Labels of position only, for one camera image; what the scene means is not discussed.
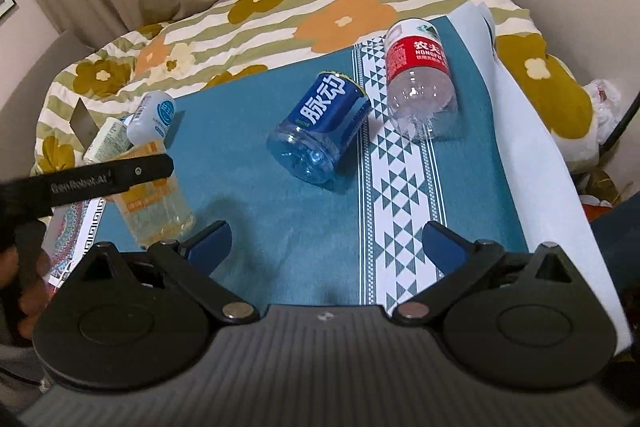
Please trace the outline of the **person's left hand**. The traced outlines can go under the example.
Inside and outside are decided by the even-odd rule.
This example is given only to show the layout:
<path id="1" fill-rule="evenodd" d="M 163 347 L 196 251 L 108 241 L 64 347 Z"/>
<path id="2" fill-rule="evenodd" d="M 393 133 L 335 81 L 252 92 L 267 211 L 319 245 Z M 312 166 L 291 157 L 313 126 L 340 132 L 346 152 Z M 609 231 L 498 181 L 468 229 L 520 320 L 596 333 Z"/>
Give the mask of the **person's left hand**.
<path id="1" fill-rule="evenodd" d="M 17 332 L 25 339 L 32 339 L 36 323 L 41 313 L 50 303 L 45 277 L 50 270 L 50 258 L 45 251 L 40 251 L 36 264 L 36 279 L 22 290 L 17 303 L 24 317 L 17 323 Z M 11 247 L 1 254 L 1 286 L 12 282 L 18 273 L 18 252 Z"/>

